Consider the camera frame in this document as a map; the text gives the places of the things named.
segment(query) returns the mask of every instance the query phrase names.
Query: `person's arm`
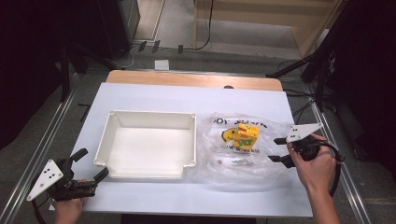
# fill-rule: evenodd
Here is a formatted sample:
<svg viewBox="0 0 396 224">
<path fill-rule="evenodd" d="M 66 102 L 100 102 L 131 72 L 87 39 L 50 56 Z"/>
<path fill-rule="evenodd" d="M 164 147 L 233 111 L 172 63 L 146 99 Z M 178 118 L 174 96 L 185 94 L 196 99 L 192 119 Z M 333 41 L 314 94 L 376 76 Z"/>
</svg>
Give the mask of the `person's arm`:
<svg viewBox="0 0 396 224">
<path fill-rule="evenodd" d="M 312 135 L 318 140 L 326 140 L 322 136 Z M 288 150 L 308 194 L 314 222 L 341 223 L 329 194 L 329 185 L 335 170 L 335 159 L 330 150 L 327 147 L 320 147 L 317 157 L 312 161 L 304 161 L 301 155 L 291 148 L 291 144 L 288 144 Z"/>
<path fill-rule="evenodd" d="M 72 199 L 65 202 L 55 203 L 55 224 L 76 224 L 82 213 L 82 207 L 88 198 Z"/>
</svg>

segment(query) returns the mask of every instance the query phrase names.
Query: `wooden cabinet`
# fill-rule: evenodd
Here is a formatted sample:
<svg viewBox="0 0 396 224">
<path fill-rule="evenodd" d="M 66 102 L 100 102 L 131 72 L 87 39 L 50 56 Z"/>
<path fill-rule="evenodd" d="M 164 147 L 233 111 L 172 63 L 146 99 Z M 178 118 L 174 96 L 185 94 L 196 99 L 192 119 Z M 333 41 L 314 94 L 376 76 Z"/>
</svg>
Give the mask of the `wooden cabinet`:
<svg viewBox="0 0 396 224">
<path fill-rule="evenodd" d="M 212 20 L 290 26 L 302 57 L 332 24 L 342 0 L 214 0 Z M 198 19 L 209 17 L 211 0 L 195 0 L 193 44 Z"/>
</svg>

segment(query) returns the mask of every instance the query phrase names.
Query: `human hand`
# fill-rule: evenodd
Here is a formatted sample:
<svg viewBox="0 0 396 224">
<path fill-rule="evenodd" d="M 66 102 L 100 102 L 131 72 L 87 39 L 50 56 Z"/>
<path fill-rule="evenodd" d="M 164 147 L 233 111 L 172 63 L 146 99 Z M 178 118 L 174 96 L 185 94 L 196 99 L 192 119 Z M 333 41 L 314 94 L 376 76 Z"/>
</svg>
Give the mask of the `human hand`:
<svg viewBox="0 0 396 224">
<path fill-rule="evenodd" d="M 318 140 L 326 141 L 323 136 L 313 133 L 311 135 Z M 318 155 L 312 161 L 304 161 L 301 155 L 292 149 L 291 143 L 287 146 L 298 176 L 308 194 L 328 193 L 335 171 L 335 158 L 332 157 L 329 148 L 321 146 Z"/>
<path fill-rule="evenodd" d="M 88 198 L 72 199 L 65 202 L 55 203 L 55 223 L 56 224 L 75 224 L 78 222 L 82 213 L 82 207 L 87 203 Z"/>
</svg>

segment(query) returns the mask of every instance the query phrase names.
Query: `table surface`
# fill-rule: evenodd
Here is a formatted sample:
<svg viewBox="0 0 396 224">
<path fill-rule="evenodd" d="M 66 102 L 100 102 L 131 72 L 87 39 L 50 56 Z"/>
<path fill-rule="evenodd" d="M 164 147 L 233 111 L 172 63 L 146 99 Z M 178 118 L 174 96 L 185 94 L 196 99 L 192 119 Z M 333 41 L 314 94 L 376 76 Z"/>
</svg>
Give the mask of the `table surface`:
<svg viewBox="0 0 396 224">
<path fill-rule="evenodd" d="M 133 79 L 140 81 L 138 84 L 110 83 L 125 78 L 129 83 L 134 82 Z M 148 85 L 143 84 L 143 79 L 148 80 Z M 181 86 L 182 80 L 189 80 L 191 85 L 207 84 L 211 87 L 185 87 Z M 93 165 L 93 159 L 110 110 L 193 112 L 197 115 L 198 122 L 213 112 L 244 113 L 274 122 L 293 122 L 286 93 L 280 91 L 279 86 L 277 91 L 212 87 L 222 87 L 224 84 L 236 87 L 250 81 L 278 82 L 266 78 L 111 72 L 107 83 L 101 85 L 95 97 L 73 149 L 73 153 L 82 147 L 89 151 L 87 156 L 73 164 L 75 178 L 94 176 L 101 170 Z M 236 104 L 235 99 L 243 99 L 243 106 Z M 290 178 L 264 185 L 199 182 L 194 181 L 194 176 L 189 173 L 181 180 L 115 180 L 107 177 L 99 184 L 95 197 L 90 199 L 85 210 L 156 215 L 312 217 L 304 187 L 294 168 L 290 169 Z"/>
</svg>

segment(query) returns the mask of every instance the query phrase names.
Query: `black cable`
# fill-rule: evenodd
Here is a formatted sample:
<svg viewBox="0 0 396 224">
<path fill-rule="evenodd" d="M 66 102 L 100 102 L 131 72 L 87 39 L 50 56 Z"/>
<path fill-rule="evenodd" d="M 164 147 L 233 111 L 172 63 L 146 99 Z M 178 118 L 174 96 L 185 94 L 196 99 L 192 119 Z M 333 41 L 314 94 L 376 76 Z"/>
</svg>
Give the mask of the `black cable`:
<svg viewBox="0 0 396 224">
<path fill-rule="evenodd" d="M 40 208 L 41 206 L 44 205 L 44 203 L 46 203 L 49 200 L 50 196 L 47 196 L 46 200 L 44 200 L 44 202 L 42 202 L 41 204 L 38 205 L 38 208 Z"/>
<path fill-rule="evenodd" d="M 206 47 L 207 43 L 209 43 L 209 40 L 210 40 L 210 28 L 211 28 L 211 24 L 212 24 L 212 14 L 213 14 L 213 2 L 214 2 L 214 0 L 212 0 L 212 4 L 211 4 L 211 6 L 210 6 L 209 36 L 207 37 L 206 43 L 205 43 L 202 47 L 200 47 L 200 48 L 198 48 L 198 49 L 193 49 L 193 50 L 200 50 L 200 49 L 203 49 L 204 47 Z"/>
<path fill-rule="evenodd" d="M 277 65 L 277 71 L 278 71 L 278 72 L 280 71 L 280 65 L 282 65 L 282 64 L 284 64 L 284 63 L 296 62 L 296 61 L 297 61 L 297 60 L 286 60 L 286 61 L 284 61 L 284 62 L 278 64 L 278 65 Z"/>
<path fill-rule="evenodd" d="M 291 90 L 291 89 L 283 89 L 283 91 L 292 91 L 292 92 L 297 93 L 297 94 L 286 93 L 286 95 L 289 97 L 303 97 L 303 96 L 314 97 L 315 96 L 315 94 L 305 93 L 302 91 L 296 91 L 296 90 Z"/>
<path fill-rule="evenodd" d="M 327 143 L 327 142 L 321 142 L 320 145 L 321 145 L 321 146 L 325 146 L 325 147 L 331 148 L 331 149 L 332 149 L 332 152 L 333 152 L 333 154 L 334 154 L 334 158 L 335 158 L 335 162 L 336 162 L 336 164 L 335 164 L 335 174 L 334 174 L 334 180 L 333 180 L 333 182 L 332 182 L 332 188 L 331 188 L 330 191 L 329 191 L 330 195 L 333 196 L 334 193 L 335 193 L 335 191 L 337 190 L 338 182 L 340 181 L 340 176 L 341 176 L 341 164 L 342 164 L 342 162 L 345 160 L 345 158 L 342 157 L 342 156 L 340 155 L 340 153 L 338 152 L 338 150 L 337 150 L 334 146 L 330 145 L 329 143 Z"/>
<path fill-rule="evenodd" d="M 296 116 L 296 115 L 297 115 L 298 113 L 300 113 L 301 111 L 304 111 L 304 110 L 305 110 L 307 107 L 309 107 L 310 104 L 312 104 L 314 101 L 315 101 L 314 99 L 310 100 L 308 103 L 306 103 L 306 105 L 304 105 L 304 106 L 301 107 L 300 109 L 294 111 L 294 112 L 292 113 L 292 115 L 293 115 L 293 116 Z"/>
<path fill-rule="evenodd" d="M 32 180 L 32 183 L 30 184 L 30 190 L 32 190 L 32 188 L 35 185 L 35 182 L 37 181 L 38 177 L 39 177 L 39 175 L 36 175 L 35 178 Z M 38 208 L 40 206 L 37 206 L 37 203 L 35 202 L 35 199 L 32 200 L 32 206 L 33 206 L 33 210 L 35 210 L 35 219 L 37 219 L 38 223 L 47 224 L 46 221 L 44 221 L 44 218 L 41 216 L 40 210 L 38 210 Z"/>
<path fill-rule="evenodd" d="M 303 114 L 303 112 L 304 112 L 307 108 L 308 108 L 308 106 L 307 106 L 307 107 L 304 107 L 303 110 L 300 112 L 300 115 L 298 116 L 298 118 L 297 118 L 297 120 L 296 120 L 296 124 L 298 124 L 298 122 L 300 121 L 301 115 Z"/>
<path fill-rule="evenodd" d="M 146 45 L 145 48 L 148 48 L 148 49 L 149 49 L 149 48 L 152 48 L 152 49 L 153 49 L 154 46 Z M 158 49 L 173 49 L 173 50 L 177 50 L 177 49 L 175 49 L 175 48 L 160 47 L 160 46 L 158 47 Z"/>
</svg>

